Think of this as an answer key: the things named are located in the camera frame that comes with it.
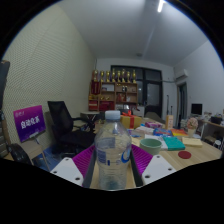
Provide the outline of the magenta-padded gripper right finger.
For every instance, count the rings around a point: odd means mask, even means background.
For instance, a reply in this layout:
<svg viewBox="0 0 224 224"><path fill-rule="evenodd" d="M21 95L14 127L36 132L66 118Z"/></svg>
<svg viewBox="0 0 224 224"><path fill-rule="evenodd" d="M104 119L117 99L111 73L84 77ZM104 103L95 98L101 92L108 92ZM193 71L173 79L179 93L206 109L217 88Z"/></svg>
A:
<svg viewBox="0 0 224 224"><path fill-rule="evenodd" d="M136 145L132 146L131 167L137 187L148 185L175 172L161 155L151 155Z"/></svg>

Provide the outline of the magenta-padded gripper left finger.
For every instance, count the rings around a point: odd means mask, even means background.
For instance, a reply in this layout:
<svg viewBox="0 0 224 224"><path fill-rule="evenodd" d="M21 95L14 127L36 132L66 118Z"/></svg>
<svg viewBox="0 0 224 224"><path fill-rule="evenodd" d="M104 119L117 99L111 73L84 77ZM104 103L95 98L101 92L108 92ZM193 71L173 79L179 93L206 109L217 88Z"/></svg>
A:
<svg viewBox="0 0 224 224"><path fill-rule="evenodd" d="M51 173L78 186L89 188L93 179L95 161L95 147L91 146L73 158L63 158Z"/></svg>

